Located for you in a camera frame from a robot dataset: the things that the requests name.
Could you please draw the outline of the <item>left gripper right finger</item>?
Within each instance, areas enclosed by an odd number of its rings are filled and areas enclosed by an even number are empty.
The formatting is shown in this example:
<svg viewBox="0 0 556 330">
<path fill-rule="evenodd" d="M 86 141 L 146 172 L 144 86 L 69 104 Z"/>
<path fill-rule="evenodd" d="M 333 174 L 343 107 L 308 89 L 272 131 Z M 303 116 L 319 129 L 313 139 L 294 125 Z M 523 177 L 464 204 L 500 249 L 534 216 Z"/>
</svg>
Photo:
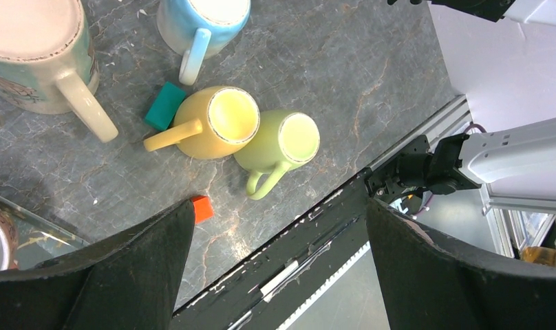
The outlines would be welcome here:
<svg viewBox="0 0 556 330">
<path fill-rule="evenodd" d="M 556 268 L 480 249 L 377 199 L 366 225 L 392 329 L 556 329 Z"/>
</svg>

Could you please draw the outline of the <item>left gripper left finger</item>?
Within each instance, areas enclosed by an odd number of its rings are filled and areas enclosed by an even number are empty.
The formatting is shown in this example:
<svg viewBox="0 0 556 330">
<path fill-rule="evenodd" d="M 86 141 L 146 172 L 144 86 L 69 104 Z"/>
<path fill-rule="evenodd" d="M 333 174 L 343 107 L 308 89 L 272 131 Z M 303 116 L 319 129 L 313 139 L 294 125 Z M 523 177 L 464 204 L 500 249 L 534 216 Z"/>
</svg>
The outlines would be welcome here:
<svg viewBox="0 0 556 330">
<path fill-rule="evenodd" d="M 168 329 L 190 250 L 189 200 L 80 250 L 0 272 L 0 329 Z"/>
</svg>

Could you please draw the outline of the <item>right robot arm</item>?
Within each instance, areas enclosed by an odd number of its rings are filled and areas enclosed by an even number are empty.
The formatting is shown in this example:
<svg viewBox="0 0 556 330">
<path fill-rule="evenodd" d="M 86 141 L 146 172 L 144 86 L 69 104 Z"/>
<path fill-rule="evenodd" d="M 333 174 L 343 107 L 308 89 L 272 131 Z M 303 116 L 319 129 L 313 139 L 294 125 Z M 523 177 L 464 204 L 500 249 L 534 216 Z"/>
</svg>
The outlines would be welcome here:
<svg viewBox="0 0 556 330">
<path fill-rule="evenodd" d="M 484 131 L 461 170 L 498 197 L 556 200 L 556 1 L 429 1 L 453 87 Z"/>
</svg>

